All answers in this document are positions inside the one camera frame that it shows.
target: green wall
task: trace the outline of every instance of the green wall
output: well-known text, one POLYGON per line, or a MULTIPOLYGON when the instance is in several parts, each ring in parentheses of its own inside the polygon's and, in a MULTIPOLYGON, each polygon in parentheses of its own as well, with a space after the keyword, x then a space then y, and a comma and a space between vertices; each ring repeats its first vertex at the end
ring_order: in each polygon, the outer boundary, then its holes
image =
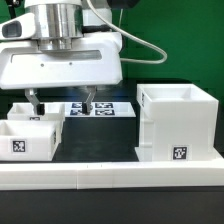
MULTIPOLYGON (((118 24, 119 12, 114 12, 118 24)), ((0 22, 9 19, 0 0, 0 22)), ((162 65, 123 64, 127 78, 182 78, 194 82, 224 103, 224 1, 141 0, 124 11, 122 28, 168 53, 162 65)), ((157 59, 157 53, 132 41, 123 57, 157 59)))

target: white base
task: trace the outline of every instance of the white base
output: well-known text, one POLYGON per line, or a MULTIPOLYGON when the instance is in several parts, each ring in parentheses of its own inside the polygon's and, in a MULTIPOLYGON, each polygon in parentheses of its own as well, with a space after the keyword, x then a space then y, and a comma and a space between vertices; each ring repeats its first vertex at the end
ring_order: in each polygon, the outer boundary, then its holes
POLYGON ((2 164, 0 190, 224 186, 224 160, 2 164))
POLYGON ((81 102, 69 102, 65 105, 65 117, 135 117, 135 112, 129 102, 92 102, 92 110, 89 115, 82 114, 81 102), (97 105, 108 105, 109 107, 97 107, 97 105))

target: black surface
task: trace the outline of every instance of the black surface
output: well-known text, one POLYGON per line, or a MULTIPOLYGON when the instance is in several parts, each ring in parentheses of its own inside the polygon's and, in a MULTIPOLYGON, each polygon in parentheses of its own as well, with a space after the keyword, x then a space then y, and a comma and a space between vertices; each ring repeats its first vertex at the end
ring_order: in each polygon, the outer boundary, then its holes
POLYGON ((0 192, 2 224, 222 224, 223 188, 0 192))
POLYGON ((107 0, 112 9, 133 8, 140 0, 107 0))
MULTIPOLYGON (((137 117, 139 117, 135 100, 136 84, 149 82, 184 83, 185 81, 124 80, 116 87, 102 88, 102 91, 97 92, 95 100, 98 102, 129 101, 134 105, 137 117)), ((41 101, 44 102, 81 102, 86 95, 84 89, 73 88, 41 90, 39 92, 41 101)), ((6 117, 13 102, 26 102, 24 92, 0 91, 1 118, 6 117)), ((215 147, 220 152, 223 152, 224 148, 223 121, 223 108, 220 106, 215 143, 215 147)), ((71 158, 78 162, 84 160, 91 162, 93 158, 95 161, 135 159, 132 150, 134 144, 138 142, 138 134, 136 134, 138 133, 138 121, 117 119, 113 123, 110 119, 102 119, 97 126, 101 126, 103 132, 99 128, 94 128, 95 125, 95 121, 92 119, 67 119, 63 133, 64 141, 55 155, 54 162, 62 160, 69 162, 71 158), (128 128, 130 132, 125 128, 127 124, 131 128, 128 128), (96 136, 99 134, 102 135, 104 143, 95 142, 96 136), (71 149, 75 147, 76 150, 67 151, 67 147, 71 149), (125 150, 121 152, 119 147, 125 148, 125 150)), ((222 224, 224 222, 223 208, 224 187, 0 192, 0 224, 222 224)))

